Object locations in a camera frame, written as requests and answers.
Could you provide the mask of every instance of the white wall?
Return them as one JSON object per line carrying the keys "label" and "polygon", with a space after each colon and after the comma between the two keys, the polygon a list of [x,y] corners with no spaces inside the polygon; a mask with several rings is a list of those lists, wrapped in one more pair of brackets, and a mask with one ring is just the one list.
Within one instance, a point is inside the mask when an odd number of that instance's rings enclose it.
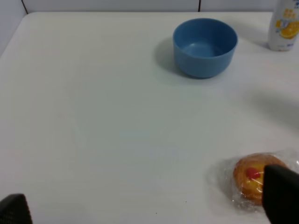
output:
{"label": "white wall", "polygon": [[0,56],[25,14],[21,0],[0,0]]}
{"label": "white wall", "polygon": [[29,13],[40,11],[193,11],[199,0],[24,0]]}
{"label": "white wall", "polygon": [[277,0],[201,0],[200,11],[273,11]]}

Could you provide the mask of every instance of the pastry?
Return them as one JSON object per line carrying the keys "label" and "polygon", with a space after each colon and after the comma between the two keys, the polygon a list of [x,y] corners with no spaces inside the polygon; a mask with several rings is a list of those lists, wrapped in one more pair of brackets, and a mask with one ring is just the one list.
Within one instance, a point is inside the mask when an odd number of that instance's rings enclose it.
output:
{"label": "pastry", "polygon": [[266,165],[287,166],[269,154],[252,154],[240,159],[234,169],[234,180],[243,197],[262,205],[263,175]]}

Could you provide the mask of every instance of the white table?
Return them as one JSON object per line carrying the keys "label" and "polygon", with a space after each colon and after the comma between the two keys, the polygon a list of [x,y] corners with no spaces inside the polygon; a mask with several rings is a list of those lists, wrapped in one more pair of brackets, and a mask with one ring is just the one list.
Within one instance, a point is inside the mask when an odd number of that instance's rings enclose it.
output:
{"label": "white table", "polygon": [[[233,26],[218,77],[182,76],[175,27]],[[215,173],[299,147],[299,44],[266,48],[271,13],[34,13],[0,59],[0,196],[42,224],[251,224]]]}

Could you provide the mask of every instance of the bottle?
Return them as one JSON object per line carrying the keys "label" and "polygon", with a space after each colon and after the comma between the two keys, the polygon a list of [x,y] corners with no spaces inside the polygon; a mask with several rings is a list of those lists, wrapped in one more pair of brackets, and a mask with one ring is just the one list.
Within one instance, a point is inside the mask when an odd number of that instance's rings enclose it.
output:
{"label": "bottle", "polygon": [[271,50],[292,49],[299,33],[299,0],[278,0],[274,10],[268,45]]}

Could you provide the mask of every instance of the bowl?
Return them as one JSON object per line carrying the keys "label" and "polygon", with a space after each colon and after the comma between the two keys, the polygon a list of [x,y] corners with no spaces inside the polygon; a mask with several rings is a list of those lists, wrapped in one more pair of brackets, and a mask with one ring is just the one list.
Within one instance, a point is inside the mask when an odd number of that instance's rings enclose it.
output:
{"label": "bowl", "polygon": [[238,36],[228,24],[214,19],[194,19],[173,33],[174,60],[187,75],[211,78],[230,64]]}

